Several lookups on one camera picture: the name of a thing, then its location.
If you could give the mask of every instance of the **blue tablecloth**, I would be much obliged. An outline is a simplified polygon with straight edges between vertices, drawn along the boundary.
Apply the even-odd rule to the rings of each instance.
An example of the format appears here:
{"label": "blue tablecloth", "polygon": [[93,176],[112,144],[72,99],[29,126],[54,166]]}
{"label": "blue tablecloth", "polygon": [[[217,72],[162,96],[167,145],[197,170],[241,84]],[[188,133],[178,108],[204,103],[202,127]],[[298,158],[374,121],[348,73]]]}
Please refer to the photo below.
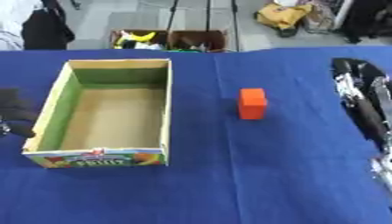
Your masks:
{"label": "blue tablecloth", "polygon": [[[246,53],[0,52],[0,87],[40,110],[62,65],[77,59],[171,58],[169,167],[47,170],[0,139],[0,223],[390,224],[369,159],[377,149],[334,93],[332,57],[392,71],[390,47]],[[265,119],[236,114],[240,88],[264,88]]]}

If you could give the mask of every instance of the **floor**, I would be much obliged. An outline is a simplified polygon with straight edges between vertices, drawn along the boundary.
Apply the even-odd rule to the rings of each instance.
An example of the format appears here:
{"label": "floor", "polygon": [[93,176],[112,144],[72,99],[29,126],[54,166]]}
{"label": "floor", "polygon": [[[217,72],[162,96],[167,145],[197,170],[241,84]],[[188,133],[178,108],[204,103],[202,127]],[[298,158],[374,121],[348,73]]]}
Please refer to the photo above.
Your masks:
{"label": "floor", "polygon": [[[67,22],[76,33],[69,49],[109,48],[111,30],[165,29],[173,0],[77,0],[81,10],[75,10],[69,0],[60,0],[67,12]],[[243,51],[293,46],[349,45],[336,34],[310,34],[299,31],[293,38],[279,38],[269,27],[258,24],[252,13],[269,0],[237,0],[238,25]],[[212,0],[212,29],[227,30],[227,49],[235,49],[231,0]],[[203,30],[206,25],[207,0],[179,0],[173,30]],[[360,46],[385,46],[392,38],[364,39]]]}

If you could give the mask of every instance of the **orange cube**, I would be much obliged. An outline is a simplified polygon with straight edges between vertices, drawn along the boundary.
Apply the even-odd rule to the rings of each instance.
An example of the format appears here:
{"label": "orange cube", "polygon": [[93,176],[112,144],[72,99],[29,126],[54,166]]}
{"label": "orange cube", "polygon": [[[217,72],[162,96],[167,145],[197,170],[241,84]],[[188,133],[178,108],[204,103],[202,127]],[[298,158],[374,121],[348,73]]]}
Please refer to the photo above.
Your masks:
{"label": "orange cube", "polygon": [[262,88],[242,88],[238,108],[240,118],[245,120],[259,120],[264,117],[267,99]]}

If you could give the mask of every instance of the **cardboard box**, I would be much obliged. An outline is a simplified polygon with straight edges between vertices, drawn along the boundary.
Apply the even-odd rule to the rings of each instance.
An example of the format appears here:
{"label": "cardboard box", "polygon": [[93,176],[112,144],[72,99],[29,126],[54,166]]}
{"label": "cardboard box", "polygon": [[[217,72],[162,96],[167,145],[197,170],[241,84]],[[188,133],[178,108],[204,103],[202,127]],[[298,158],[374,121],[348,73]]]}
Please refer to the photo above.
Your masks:
{"label": "cardboard box", "polygon": [[169,33],[169,46],[171,49],[178,49],[178,42],[186,40],[188,44],[199,46],[207,43],[208,51],[212,53],[222,53],[226,50],[225,31],[173,31]]}
{"label": "cardboard box", "polygon": [[70,60],[23,154],[47,168],[168,165],[172,63]]}
{"label": "cardboard box", "polygon": [[[167,46],[167,31],[164,30],[131,30],[131,29],[124,29],[124,31],[126,31],[127,33],[134,33],[135,35],[138,36],[143,36],[143,35],[147,35],[151,32],[156,32],[157,35],[155,35],[155,37],[149,41],[152,44],[160,44],[162,46]],[[118,39],[121,37],[121,31],[112,31],[110,33],[110,48],[115,49],[115,45],[116,42],[118,41]]]}

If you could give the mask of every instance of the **cardboard tray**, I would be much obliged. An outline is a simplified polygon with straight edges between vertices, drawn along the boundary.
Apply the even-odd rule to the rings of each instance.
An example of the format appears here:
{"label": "cardboard tray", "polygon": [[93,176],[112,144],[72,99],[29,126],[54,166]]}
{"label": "cardboard tray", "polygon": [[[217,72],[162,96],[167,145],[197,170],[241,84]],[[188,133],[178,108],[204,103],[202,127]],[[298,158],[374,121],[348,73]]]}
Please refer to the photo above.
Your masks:
{"label": "cardboard tray", "polygon": [[172,63],[70,60],[23,154],[47,168],[168,165]]}

